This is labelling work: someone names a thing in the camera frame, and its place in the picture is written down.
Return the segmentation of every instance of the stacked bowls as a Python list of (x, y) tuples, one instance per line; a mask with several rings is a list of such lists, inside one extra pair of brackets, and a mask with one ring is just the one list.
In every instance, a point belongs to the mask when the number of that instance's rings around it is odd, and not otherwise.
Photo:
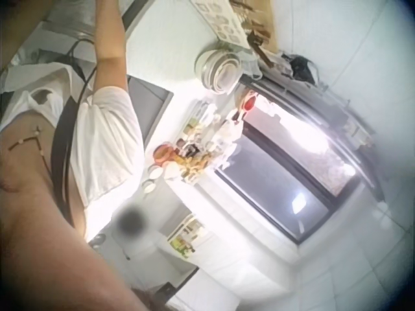
[(242, 76), (239, 57), (227, 50), (208, 51), (199, 56), (195, 73), (203, 86), (216, 93), (229, 93)]

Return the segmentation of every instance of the wire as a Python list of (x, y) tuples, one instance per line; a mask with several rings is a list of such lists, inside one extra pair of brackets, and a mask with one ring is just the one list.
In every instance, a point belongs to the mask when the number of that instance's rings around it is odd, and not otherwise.
[[(93, 41), (88, 40), (88, 39), (79, 39), (77, 42), (74, 43), (74, 45), (70, 48), (70, 50), (67, 53), (67, 56), (71, 57), (71, 63), (72, 63), (72, 68), (73, 68), (73, 63), (75, 61), (75, 57), (73, 56), (73, 53), (76, 49), (76, 47), (78, 46), (78, 44), (80, 42), (89, 42), (91, 44), (94, 44)], [(79, 111), (79, 106), (80, 103), (82, 102), (82, 97), (84, 96), (85, 90), (89, 84), (89, 82), (91, 81), (93, 75), (96, 73), (97, 71), (97, 66), (94, 67), (94, 69), (92, 70), (91, 74), (88, 76), (88, 78), (86, 79), (86, 81), (84, 82), (84, 86), (82, 88), (82, 91), (80, 92), (78, 101), (77, 101), (77, 106), (76, 106), (76, 116), (78, 115), (78, 111)], [(72, 218), (72, 213), (71, 213), (71, 204), (70, 204), (70, 199), (69, 199), (69, 167), (70, 167), (70, 163), (71, 163), (71, 153), (72, 153), (72, 144), (73, 144), (73, 136), (74, 136), (74, 132), (75, 132), (75, 124), (76, 124), (76, 119), (75, 119), (75, 123), (73, 125), (72, 128), (72, 132), (69, 136), (69, 139), (67, 141), (66, 144), (66, 151), (65, 151), (65, 158), (64, 158), (64, 189), (65, 189), (65, 203), (67, 205), (68, 211), (69, 211), (69, 219), (68, 222), (74, 227), (74, 223), (73, 223), (73, 218)]]

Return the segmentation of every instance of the white shirt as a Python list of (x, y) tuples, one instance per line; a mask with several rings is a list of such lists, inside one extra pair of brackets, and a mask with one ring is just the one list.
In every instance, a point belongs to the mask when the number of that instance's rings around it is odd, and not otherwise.
[[(83, 81), (68, 65), (50, 63), (12, 67), (3, 89), (14, 91), (0, 132), (20, 113), (42, 114), (54, 127), (69, 96), (78, 100)], [(32, 97), (47, 89), (46, 103)], [(73, 138), (71, 167), (86, 213), (86, 238), (91, 240), (139, 187), (143, 171), (143, 138), (129, 94), (104, 87), (82, 101)]]

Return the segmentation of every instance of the white cabinet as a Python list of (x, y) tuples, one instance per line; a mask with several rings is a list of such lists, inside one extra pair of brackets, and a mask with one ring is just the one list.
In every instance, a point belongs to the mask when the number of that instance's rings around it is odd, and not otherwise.
[(167, 304), (186, 311), (234, 311), (240, 301), (203, 270), (198, 270)]

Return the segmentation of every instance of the skin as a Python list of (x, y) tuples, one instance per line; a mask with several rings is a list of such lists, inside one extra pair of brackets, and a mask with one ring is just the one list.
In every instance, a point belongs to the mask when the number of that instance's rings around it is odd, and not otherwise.
[(6, 16), (0, 16), (0, 73), (38, 23), (47, 16), (55, 2), (56, 0), (21, 0)]
[[(94, 89), (127, 89), (125, 35), (118, 0), (97, 0), (95, 48), (98, 69)], [(13, 130), (12, 124), (0, 134), (2, 283), (30, 310), (146, 310), (86, 244), (82, 229), (77, 232), (64, 220), (36, 145), (26, 143), (18, 151), (7, 150), (10, 145), (4, 142), (12, 141), (12, 133), (23, 135), (32, 122), (37, 124), (42, 119), (37, 114), (24, 114), (16, 120), (22, 129)], [(42, 133), (49, 165), (52, 137), (53, 129)], [(70, 191), (75, 190), (72, 184)]]

